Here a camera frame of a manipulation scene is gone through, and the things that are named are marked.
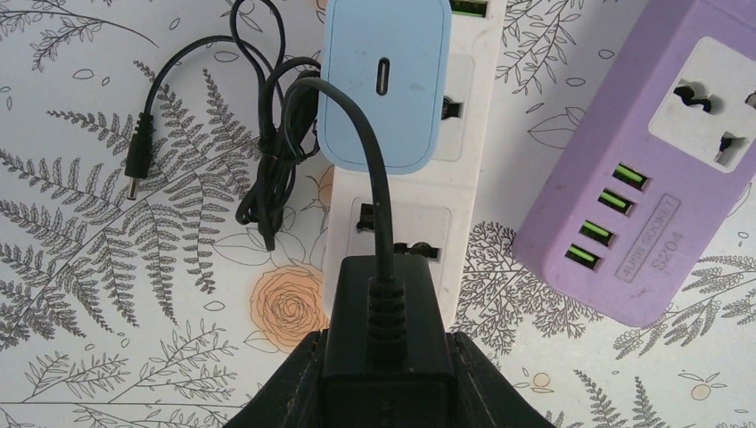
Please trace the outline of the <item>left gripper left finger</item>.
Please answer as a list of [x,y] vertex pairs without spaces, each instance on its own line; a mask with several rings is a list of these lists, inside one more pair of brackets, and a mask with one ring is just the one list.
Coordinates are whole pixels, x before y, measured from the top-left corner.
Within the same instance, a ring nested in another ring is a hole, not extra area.
[[327,331],[308,333],[225,428],[321,425],[320,378]]

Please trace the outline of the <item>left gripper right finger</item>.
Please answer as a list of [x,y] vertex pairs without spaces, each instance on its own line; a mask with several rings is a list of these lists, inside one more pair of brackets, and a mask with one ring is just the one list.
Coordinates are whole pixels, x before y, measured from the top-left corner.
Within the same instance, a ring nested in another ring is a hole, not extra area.
[[447,342],[457,382],[453,427],[553,427],[466,333],[448,333]]

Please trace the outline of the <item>blue cube socket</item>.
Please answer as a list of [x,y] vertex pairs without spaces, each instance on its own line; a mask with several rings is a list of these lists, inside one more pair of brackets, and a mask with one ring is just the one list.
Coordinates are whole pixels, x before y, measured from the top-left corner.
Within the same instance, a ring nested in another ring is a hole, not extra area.
[[388,173],[431,160],[440,132],[452,11],[447,1],[330,1],[321,77],[366,115]]

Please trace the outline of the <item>black power adapter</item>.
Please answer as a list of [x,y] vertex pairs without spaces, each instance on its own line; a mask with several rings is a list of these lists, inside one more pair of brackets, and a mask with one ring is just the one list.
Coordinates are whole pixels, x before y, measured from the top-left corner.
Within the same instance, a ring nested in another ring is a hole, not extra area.
[[253,224],[269,250],[283,224],[283,209],[302,148],[314,134],[313,153],[334,165],[365,172],[372,193],[374,253],[341,262],[321,371],[318,427],[450,427],[456,377],[427,260],[400,252],[393,236],[390,184],[380,145],[363,111],[321,77],[321,61],[277,55],[275,62],[238,32],[240,3],[229,13],[227,35],[200,38],[178,51],[156,75],[128,147],[127,196],[152,163],[152,107],[177,62],[210,43],[236,45],[259,83],[257,178],[235,219]]

